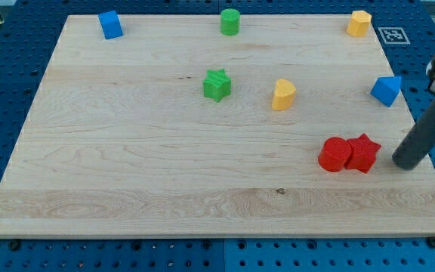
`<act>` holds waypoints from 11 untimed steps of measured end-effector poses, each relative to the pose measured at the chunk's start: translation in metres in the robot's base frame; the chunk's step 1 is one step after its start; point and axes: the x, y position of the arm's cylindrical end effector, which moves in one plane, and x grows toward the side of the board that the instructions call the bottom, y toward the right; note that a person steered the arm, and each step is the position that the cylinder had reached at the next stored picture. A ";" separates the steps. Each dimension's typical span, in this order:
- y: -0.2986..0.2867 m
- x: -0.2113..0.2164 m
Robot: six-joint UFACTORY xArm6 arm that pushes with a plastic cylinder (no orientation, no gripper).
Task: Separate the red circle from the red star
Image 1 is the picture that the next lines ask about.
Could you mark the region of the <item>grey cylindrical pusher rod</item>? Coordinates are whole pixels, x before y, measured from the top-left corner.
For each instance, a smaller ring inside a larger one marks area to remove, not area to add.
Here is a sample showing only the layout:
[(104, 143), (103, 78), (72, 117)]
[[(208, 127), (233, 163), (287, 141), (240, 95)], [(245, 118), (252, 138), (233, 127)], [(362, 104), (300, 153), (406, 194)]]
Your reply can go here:
[(414, 169), (435, 146), (435, 99), (392, 155), (396, 166)]

